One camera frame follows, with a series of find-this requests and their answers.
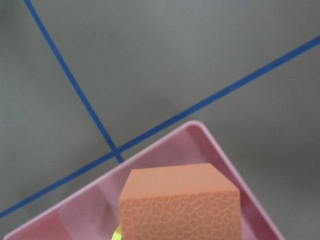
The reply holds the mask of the orange foam block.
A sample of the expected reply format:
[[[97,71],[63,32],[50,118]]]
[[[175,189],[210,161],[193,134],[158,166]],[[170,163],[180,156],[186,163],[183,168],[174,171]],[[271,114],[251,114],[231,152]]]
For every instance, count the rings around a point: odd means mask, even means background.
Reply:
[[[119,197],[125,240],[240,240],[239,189],[210,163],[134,169]]]

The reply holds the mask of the yellow foam block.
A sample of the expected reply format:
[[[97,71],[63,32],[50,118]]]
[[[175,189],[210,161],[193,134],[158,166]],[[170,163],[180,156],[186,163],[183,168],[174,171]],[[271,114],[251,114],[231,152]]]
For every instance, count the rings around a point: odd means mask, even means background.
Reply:
[[[111,240],[122,240],[122,225],[120,224],[114,231]]]

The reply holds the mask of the pink plastic bin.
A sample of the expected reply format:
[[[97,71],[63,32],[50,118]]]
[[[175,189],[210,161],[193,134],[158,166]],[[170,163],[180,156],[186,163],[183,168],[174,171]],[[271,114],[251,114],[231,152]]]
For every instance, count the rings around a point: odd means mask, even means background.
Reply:
[[[191,120],[48,210],[17,227],[7,240],[109,240],[119,225],[119,196],[133,169],[211,163],[240,190],[246,240],[281,240],[282,233],[208,128]]]

